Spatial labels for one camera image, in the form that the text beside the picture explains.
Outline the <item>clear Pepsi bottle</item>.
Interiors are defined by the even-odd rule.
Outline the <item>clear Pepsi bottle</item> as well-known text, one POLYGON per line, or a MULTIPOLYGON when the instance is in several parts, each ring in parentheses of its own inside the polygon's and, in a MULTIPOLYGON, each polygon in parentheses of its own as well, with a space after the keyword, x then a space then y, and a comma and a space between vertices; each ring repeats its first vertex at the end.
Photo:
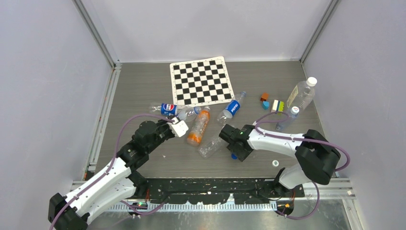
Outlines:
POLYGON ((185 121, 186 123, 191 122, 201 113, 201 110, 202 108, 200 106, 185 106, 177 112, 176 117, 178 117, 179 120, 185 121))

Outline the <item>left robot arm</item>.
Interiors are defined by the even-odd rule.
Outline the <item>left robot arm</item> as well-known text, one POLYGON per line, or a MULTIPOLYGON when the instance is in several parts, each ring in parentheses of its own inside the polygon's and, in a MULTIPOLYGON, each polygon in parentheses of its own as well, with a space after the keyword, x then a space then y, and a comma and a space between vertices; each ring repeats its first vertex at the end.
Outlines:
POLYGON ((112 160, 91 179, 66 195, 56 193, 49 202, 52 230, 85 230, 104 211, 131 196, 142 198, 147 179, 137 169, 164 141, 181 137, 188 127, 175 117, 145 121, 131 140, 115 152, 112 160))

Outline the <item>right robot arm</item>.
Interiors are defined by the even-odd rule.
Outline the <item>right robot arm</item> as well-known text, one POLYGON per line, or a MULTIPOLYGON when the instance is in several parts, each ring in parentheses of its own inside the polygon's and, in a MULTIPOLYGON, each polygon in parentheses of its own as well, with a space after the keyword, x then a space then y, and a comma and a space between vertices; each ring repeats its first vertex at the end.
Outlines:
POLYGON ((241 129, 225 125, 220 139, 239 161, 244 161, 254 150, 266 150, 297 160, 297 164, 282 168, 273 181, 278 196, 287 196, 292 189, 307 182, 328 185, 341 154, 316 130, 306 133, 284 134, 244 125, 241 129))

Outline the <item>crushed Pepsi bottle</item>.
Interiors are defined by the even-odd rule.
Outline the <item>crushed Pepsi bottle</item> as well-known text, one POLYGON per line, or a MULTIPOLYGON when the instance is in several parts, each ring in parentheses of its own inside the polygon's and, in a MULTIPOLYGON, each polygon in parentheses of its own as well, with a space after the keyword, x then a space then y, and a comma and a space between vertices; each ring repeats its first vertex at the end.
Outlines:
POLYGON ((149 107, 151 113, 157 113, 164 116, 176 115, 178 106, 170 103, 152 103, 149 107))

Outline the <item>orange drink bottle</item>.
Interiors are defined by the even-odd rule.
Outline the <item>orange drink bottle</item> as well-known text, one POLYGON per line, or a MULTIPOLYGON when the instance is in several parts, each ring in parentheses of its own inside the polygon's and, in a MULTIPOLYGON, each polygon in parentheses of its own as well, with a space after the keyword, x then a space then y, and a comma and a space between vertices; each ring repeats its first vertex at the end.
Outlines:
POLYGON ((210 107, 205 106, 198 114, 195 123, 187 137, 187 143, 189 145, 197 147, 202 142, 205 130, 210 121, 210 111, 210 107))

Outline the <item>clear empty plastic bottle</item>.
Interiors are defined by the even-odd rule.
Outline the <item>clear empty plastic bottle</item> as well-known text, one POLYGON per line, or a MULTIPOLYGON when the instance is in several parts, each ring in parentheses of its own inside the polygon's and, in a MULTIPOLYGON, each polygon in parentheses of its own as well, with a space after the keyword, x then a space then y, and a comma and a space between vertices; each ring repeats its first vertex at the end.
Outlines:
POLYGON ((225 148, 228 145, 226 141, 224 141, 220 137, 213 137, 207 144, 201 146, 198 149, 198 153, 204 159, 208 159, 213 154, 217 153, 219 150, 225 148))

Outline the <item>blue label Pepsi bottle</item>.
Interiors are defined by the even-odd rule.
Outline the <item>blue label Pepsi bottle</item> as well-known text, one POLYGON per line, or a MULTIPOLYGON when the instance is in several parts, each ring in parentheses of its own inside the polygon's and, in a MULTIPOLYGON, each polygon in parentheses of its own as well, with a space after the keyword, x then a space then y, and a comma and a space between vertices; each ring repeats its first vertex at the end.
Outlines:
POLYGON ((229 104, 225 107, 225 109, 222 110, 218 115, 217 117, 218 123, 224 125, 227 122, 229 122, 235 116, 237 111, 241 108, 241 104, 244 101, 246 95, 247 93, 245 91, 236 94, 229 102, 229 104))

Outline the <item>white green bottle cap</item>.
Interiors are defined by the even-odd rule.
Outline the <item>white green bottle cap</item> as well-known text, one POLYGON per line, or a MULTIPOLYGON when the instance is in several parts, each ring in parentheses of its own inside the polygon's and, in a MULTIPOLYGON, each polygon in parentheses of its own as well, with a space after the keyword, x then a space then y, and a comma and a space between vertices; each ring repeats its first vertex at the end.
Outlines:
POLYGON ((273 160, 272 161, 272 166, 273 167, 278 167, 279 166, 279 162, 277 160, 273 160))

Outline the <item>small water bottle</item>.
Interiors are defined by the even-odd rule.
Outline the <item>small water bottle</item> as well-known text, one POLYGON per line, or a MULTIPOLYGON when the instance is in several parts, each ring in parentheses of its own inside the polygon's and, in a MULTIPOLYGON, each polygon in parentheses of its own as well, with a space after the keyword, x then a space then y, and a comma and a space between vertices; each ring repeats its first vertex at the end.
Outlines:
POLYGON ((295 119, 298 117, 299 112, 299 107, 291 107, 290 110, 287 112, 288 116, 286 120, 284 120, 283 122, 278 122, 276 124, 276 130, 282 132, 284 129, 286 129, 293 121, 295 121, 295 119))

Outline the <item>tall bottle white cap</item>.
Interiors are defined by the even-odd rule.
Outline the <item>tall bottle white cap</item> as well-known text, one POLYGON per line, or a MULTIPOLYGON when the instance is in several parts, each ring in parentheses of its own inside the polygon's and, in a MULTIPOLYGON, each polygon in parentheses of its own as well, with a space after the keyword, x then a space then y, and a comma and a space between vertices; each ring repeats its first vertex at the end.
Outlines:
POLYGON ((287 99, 287 110, 290 111, 292 107, 296 106, 299 108, 300 112, 304 111, 313 101, 316 84, 317 79, 315 77, 309 77, 308 79, 297 83, 287 99))

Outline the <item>blue toy block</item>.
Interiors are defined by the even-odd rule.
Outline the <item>blue toy block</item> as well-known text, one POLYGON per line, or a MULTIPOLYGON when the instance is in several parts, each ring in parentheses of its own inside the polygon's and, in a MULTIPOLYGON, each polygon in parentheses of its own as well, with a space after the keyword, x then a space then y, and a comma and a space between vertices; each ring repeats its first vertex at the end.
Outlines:
POLYGON ((262 101, 261 106, 264 110, 268 110, 270 103, 268 101, 262 101))

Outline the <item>orange toy block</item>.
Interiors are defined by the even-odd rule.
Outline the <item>orange toy block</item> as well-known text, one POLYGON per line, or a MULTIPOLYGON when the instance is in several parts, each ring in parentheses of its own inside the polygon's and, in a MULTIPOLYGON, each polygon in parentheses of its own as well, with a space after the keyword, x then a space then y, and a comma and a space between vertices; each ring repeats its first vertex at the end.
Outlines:
POLYGON ((260 101, 261 101, 261 102, 267 101, 268 98, 269 98, 269 94, 266 93, 266 92, 264 92, 264 93, 261 95, 261 97, 260 97, 260 101))

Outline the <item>white green toy block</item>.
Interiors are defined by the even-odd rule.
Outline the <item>white green toy block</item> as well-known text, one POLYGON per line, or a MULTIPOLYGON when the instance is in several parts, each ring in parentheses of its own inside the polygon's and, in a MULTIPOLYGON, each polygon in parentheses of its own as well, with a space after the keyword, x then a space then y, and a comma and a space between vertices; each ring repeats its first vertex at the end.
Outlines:
POLYGON ((283 112, 284 102, 280 100, 274 100, 271 107, 271 112, 283 112))

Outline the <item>checkerboard mat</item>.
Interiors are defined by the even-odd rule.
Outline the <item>checkerboard mat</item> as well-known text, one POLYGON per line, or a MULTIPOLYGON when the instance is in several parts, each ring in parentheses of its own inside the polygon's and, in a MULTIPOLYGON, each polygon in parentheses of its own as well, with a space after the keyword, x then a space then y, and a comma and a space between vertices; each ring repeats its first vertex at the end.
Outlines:
POLYGON ((175 105, 222 104, 235 96, 223 56, 171 63, 169 71, 175 105))

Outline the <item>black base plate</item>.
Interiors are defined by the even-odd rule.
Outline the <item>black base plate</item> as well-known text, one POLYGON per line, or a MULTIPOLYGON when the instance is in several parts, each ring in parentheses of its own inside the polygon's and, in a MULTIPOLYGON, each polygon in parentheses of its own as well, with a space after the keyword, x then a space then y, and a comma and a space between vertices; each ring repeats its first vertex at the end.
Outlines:
POLYGON ((283 202, 286 201, 290 205, 286 211, 292 213, 292 200, 304 196, 302 185, 293 189, 279 189, 272 178, 148 178, 147 183, 137 189, 131 198, 153 204, 202 204, 205 207, 218 207, 227 201, 233 201, 239 207, 275 201, 278 211, 283 209, 283 202))

